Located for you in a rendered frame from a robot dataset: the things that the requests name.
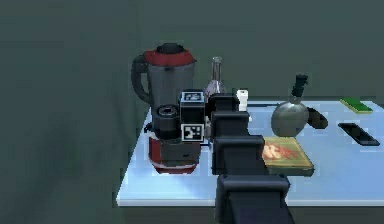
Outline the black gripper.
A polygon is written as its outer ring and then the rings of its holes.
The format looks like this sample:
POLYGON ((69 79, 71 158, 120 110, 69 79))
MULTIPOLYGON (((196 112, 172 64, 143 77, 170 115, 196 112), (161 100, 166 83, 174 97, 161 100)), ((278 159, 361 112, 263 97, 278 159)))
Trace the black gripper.
POLYGON ((156 109, 155 134, 163 140, 180 137, 180 116, 176 105, 162 105, 156 109))

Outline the red and black blender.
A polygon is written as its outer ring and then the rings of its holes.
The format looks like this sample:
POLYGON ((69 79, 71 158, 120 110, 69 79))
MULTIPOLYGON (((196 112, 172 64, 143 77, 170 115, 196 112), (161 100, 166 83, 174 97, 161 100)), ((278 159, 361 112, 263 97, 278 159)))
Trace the red and black blender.
POLYGON ((155 134, 155 113, 162 105, 176 105, 184 90, 193 87, 195 59, 177 43, 164 43, 137 56, 131 67, 131 83, 136 95, 150 106, 148 157, 158 173, 190 174, 198 164, 201 146, 177 139, 163 140, 155 134))

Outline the clear glass bottle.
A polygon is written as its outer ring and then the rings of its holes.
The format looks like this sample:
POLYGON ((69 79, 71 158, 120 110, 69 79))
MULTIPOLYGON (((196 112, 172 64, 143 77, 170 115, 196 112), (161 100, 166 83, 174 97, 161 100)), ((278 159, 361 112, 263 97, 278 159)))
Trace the clear glass bottle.
POLYGON ((226 92, 221 79, 221 73, 222 58, 219 56, 215 56, 212 58, 211 79, 204 91, 206 99, 209 99, 209 97, 213 94, 226 92))

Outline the white salt shaker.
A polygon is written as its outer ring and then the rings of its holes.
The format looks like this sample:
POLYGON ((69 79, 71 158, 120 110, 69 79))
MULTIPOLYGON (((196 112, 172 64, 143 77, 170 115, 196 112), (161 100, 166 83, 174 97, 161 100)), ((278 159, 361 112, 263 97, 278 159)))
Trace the white salt shaker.
POLYGON ((245 89, 239 89, 236 93, 236 96, 239 100, 239 110, 246 111, 248 104, 248 91, 245 89))

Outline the pale blue table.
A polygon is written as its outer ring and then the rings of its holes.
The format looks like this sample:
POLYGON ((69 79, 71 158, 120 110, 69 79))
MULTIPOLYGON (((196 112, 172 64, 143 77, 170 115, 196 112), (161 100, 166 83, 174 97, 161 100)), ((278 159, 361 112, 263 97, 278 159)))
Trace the pale blue table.
MULTIPOLYGON (((328 120, 328 127, 310 126, 297 137, 314 164, 310 177, 291 177, 290 206, 384 206, 384 109, 368 101, 373 112, 356 114, 338 101, 307 101, 328 120), (339 123, 355 123, 380 142, 361 146, 339 123)), ((143 132, 128 165, 116 202, 120 206, 212 206, 217 177, 211 171, 211 150, 204 147, 190 174, 159 174, 148 159, 143 132)))

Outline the green and yellow sponge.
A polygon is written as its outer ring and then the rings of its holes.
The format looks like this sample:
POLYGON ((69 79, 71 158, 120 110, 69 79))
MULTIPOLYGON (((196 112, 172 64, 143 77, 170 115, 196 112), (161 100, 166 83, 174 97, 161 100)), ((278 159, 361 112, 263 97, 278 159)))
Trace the green and yellow sponge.
POLYGON ((370 114, 373 110, 360 100, 351 97, 341 98, 340 102, 356 114, 370 114))

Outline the black phone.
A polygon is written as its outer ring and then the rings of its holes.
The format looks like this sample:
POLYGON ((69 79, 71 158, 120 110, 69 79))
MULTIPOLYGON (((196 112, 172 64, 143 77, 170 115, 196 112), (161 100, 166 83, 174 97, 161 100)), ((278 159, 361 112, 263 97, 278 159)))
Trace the black phone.
POLYGON ((380 142, 355 123, 339 123, 338 126, 361 146, 379 146, 380 142))

